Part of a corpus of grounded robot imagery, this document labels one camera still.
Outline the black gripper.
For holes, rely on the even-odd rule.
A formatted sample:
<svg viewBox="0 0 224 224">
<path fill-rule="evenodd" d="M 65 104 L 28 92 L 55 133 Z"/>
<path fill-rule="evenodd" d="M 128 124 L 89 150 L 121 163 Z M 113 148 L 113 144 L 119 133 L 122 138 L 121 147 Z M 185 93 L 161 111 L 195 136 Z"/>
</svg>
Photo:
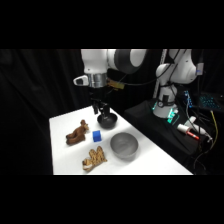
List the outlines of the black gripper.
<svg viewBox="0 0 224 224">
<path fill-rule="evenodd" d="M 91 105 L 93 106 L 94 113 L 98 114 L 98 104 L 107 102 L 107 88 L 90 88 L 89 89 Z M 104 116 L 109 116 L 110 108 L 109 106 L 104 106 L 103 114 Z"/>
</svg>

